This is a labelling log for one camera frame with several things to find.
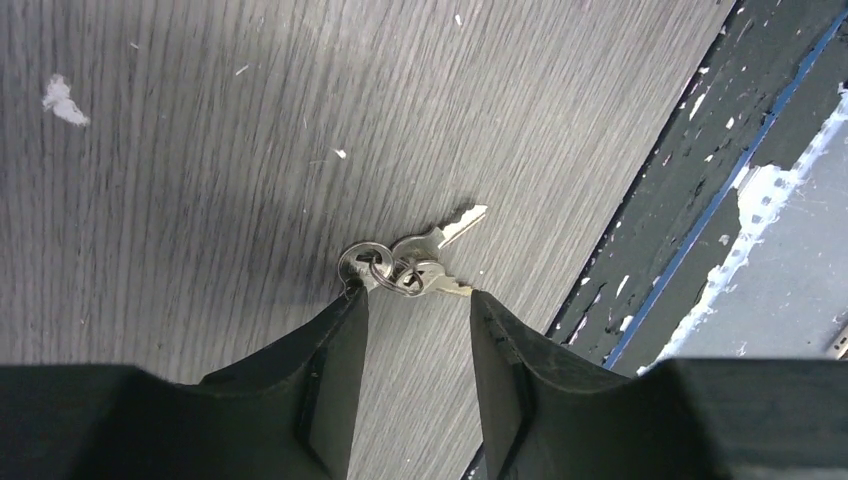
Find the key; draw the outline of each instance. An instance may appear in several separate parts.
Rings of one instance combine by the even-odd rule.
[[[483,220],[488,208],[486,205],[474,205],[463,211],[455,222],[435,227],[423,235],[404,237],[392,246],[392,256],[396,259],[438,260],[439,251]]]
[[[435,260],[423,260],[416,265],[418,273],[421,275],[421,283],[423,288],[416,292],[412,297],[420,297],[433,291],[449,293],[451,295],[459,295],[461,297],[471,296],[474,290],[468,285],[460,284],[456,278],[451,277],[445,272],[445,267]],[[406,288],[411,287],[408,280],[405,278],[412,277],[412,267],[408,267],[398,275],[396,285]]]
[[[377,270],[388,277],[394,268],[392,252],[383,244],[377,242],[360,242],[353,244],[339,257],[339,278],[345,284],[345,289],[354,279],[360,279],[369,292],[379,286],[371,275],[371,258],[377,257]]]

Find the peeling white tape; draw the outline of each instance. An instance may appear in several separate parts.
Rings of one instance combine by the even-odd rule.
[[[72,125],[84,127],[91,123],[91,120],[71,100],[71,87],[65,83],[65,77],[58,73],[50,77],[47,92],[41,99],[41,106],[44,107],[45,112],[53,110],[57,117]]]
[[[765,229],[777,221],[789,196],[804,182],[810,168],[825,153],[825,146],[848,120],[848,91],[840,87],[839,94],[842,96],[839,106],[824,122],[791,170],[784,171],[775,165],[767,165],[746,167],[739,172],[733,182],[733,186],[739,189],[739,237],[733,242],[724,263],[707,274],[707,285],[701,300],[683,318],[651,366],[676,355],[689,335],[712,313],[710,306],[727,289],[736,271],[747,265],[748,254],[759,242]]]

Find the gray floor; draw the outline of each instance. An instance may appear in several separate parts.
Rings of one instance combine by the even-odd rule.
[[[739,183],[740,205],[747,201],[765,211],[764,197],[781,199],[774,180],[791,185],[802,164],[811,165],[785,205],[774,210],[777,217],[754,241],[747,262],[729,282],[714,279],[715,285],[707,287],[707,293],[715,288],[719,293],[695,329],[679,341],[677,355],[829,357],[828,347],[848,324],[848,125],[839,123],[848,101],[842,105],[843,118],[832,117],[794,171],[767,167],[748,172]],[[743,208],[741,215],[752,212],[760,213]],[[760,216],[769,223],[767,214]]]
[[[3,2],[0,361],[196,381],[339,294],[346,245],[468,200],[449,269],[542,329],[731,6]],[[351,477],[458,478],[467,302],[371,304]]]

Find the metal ring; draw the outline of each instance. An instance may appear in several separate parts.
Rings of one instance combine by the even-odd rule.
[[[394,282],[392,282],[389,278],[387,278],[385,275],[383,275],[382,272],[380,272],[377,269],[376,260],[373,259],[373,258],[371,259],[371,262],[370,262],[370,265],[369,265],[369,270],[371,271],[371,276],[374,277],[374,280],[381,287],[385,288],[386,290],[389,290],[390,292],[397,293],[398,295],[401,295],[403,297],[412,298],[412,297],[417,297],[417,296],[422,295],[422,292],[424,291],[424,279],[421,278],[421,274],[418,273],[418,269],[414,268],[415,262],[414,261],[413,262],[406,262],[404,260],[397,260],[396,263],[402,265],[402,269],[413,267],[412,278],[418,283],[418,290],[410,291],[409,289],[395,285]]]

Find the blue stripe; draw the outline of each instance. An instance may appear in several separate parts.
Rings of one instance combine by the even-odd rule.
[[[792,97],[792,94],[795,93],[795,90],[798,89],[798,85],[801,84],[801,81],[810,71],[810,68],[813,66],[813,62],[821,55],[824,48],[827,46],[828,42],[833,38],[836,30],[839,28],[839,25],[848,18],[848,10],[843,11],[836,20],[833,21],[830,28],[827,29],[824,36],[818,41],[815,48],[801,61],[801,64],[798,68],[798,73],[795,75],[795,79],[790,83],[783,92],[777,97],[777,101],[775,102],[774,108],[772,109],[772,113],[766,117],[766,121],[763,123],[762,128],[760,128],[757,137],[748,147],[747,151],[742,154],[742,157],[736,162],[736,165],[733,167],[733,170],[730,173],[727,181],[721,186],[718,193],[715,194],[710,204],[707,206],[707,209],[704,213],[698,218],[698,221],[695,222],[695,225],[692,227],[692,230],[683,240],[683,243],[680,245],[680,249],[677,251],[677,254],[674,255],[674,258],[669,262],[668,267],[666,267],[663,274],[657,280],[656,285],[651,290],[651,293],[648,295],[648,298],[645,299],[645,303],[642,304],[642,308],[633,316],[633,320],[630,322],[630,326],[624,332],[624,335],[621,336],[621,340],[619,340],[618,345],[610,352],[606,361],[604,362],[604,368],[610,369],[615,366],[615,362],[617,362],[621,358],[621,353],[627,348],[627,345],[630,343],[630,340],[633,339],[633,335],[636,334],[636,330],[639,326],[642,325],[642,322],[645,320],[645,317],[648,316],[651,309],[657,303],[657,299],[662,294],[663,290],[668,286],[669,281],[677,272],[677,269],[680,268],[680,265],[683,263],[683,259],[686,257],[686,254],[692,249],[692,246],[698,240],[698,237],[701,235],[701,232],[704,231],[704,228],[707,226],[707,222],[710,221],[710,218],[713,216],[715,211],[718,209],[718,206],[721,204],[722,200],[727,196],[727,192],[730,191],[733,182],[736,180],[736,177],[739,175],[739,172],[742,171],[743,167],[748,164],[748,161],[757,151],[757,148],[765,138],[768,131],[771,129],[772,125],[774,125],[775,120],[786,107],[786,104],[789,103],[789,99]]]

